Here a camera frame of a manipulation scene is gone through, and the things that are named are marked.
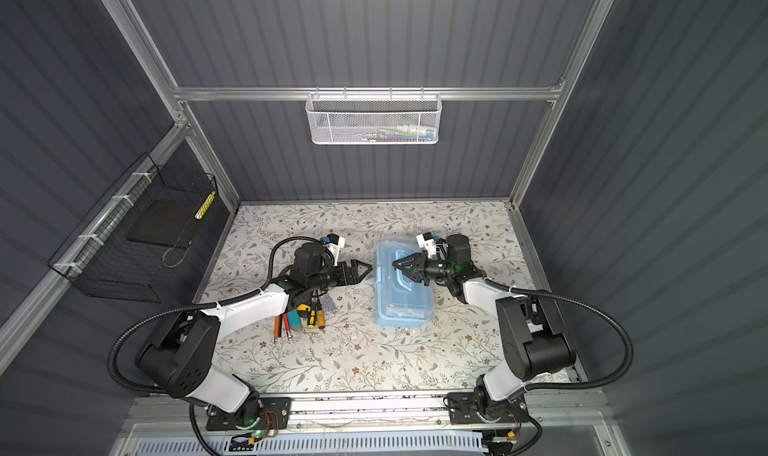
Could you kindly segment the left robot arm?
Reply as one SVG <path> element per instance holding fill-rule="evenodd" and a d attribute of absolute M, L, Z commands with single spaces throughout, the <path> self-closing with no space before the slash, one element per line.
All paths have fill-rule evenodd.
<path fill-rule="evenodd" d="M 247 419 L 257 391 L 240 378 L 217 368 L 219 341 L 255 324 L 309 305 L 326 291 L 361 283 L 373 265 L 352 259 L 339 261 L 324 243 L 305 242 L 293 263 L 266 285 L 235 299 L 201 309 L 182 310 L 159 318 L 135 358 L 136 367 L 165 394 L 214 406 Z"/>

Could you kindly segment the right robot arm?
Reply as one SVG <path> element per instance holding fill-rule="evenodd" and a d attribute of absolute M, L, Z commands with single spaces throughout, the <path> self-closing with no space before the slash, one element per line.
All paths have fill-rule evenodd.
<path fill-rule="evenodd" d="M 506 400 L 534 377 L 575 362 L 560 313 L 532 291 L 492 282 L 474 263 L 467 236 L 424 233 L 417 241 L 420 250 L 394 260 L 393 268 L 413 282 L 447 288 L 458 301 L 498 322 L 503 360 L 479 377 L 475 393 L 480 401 Z"/>

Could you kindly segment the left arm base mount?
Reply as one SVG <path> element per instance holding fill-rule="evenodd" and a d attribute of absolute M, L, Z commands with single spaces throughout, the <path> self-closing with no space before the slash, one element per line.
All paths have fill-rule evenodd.
<path fill-rule="evenodd" d="M 207 431 L 261 431 L 283 430 L 291 415 L 293 400 L 289 397 L 251 397 L 240 409 L 228 413 L 211 406 L 206 410 Z"/>

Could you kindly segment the blue plastic tool box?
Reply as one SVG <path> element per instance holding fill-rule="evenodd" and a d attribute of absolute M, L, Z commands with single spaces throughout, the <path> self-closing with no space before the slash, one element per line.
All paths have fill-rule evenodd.
<path fill-rule="evenodd" d="M 432 288 L 412 281 L 393 266 L 395 260 L 418 252 L 419 246 L 404 238 L 384 239 L 376 247 L 374 304 L 379 326 L 413 329 L 431 319 Z"/>

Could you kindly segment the orange hex key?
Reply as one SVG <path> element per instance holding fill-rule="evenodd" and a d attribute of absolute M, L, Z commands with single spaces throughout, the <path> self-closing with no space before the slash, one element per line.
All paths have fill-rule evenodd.
<path fill-rule="evenodd" d="M 273 342 L 277 343 L 279 341 L 279 338 L 282 335 L 282 324 L 283 324 L 283 318 L 281 315 L 278 315 L 274 318 L 274 327 L 273 327 Z"/>

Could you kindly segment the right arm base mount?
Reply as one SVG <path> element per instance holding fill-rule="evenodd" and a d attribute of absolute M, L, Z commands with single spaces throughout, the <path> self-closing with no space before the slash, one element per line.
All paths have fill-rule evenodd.
<path fill-rule="evenodd" d="M 521 402 L 493 401 L 484 393 L 449 392 L 442 402 L 454 425 L 514 425 L 528 421 L 527 409 Z"/>

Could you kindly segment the red hex key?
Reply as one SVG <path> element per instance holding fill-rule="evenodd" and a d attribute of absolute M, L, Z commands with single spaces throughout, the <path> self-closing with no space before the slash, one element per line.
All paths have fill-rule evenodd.
<path fill-rule="evenodd" d="M 290 321 L 287 313 L 284 313 L 281 315 L 281 327 L 282 327 L 282 336 L 286 337 L 288 340 L 292 340 L 293 335 L 291 332 L 291 325 L 290 325 Z"/>

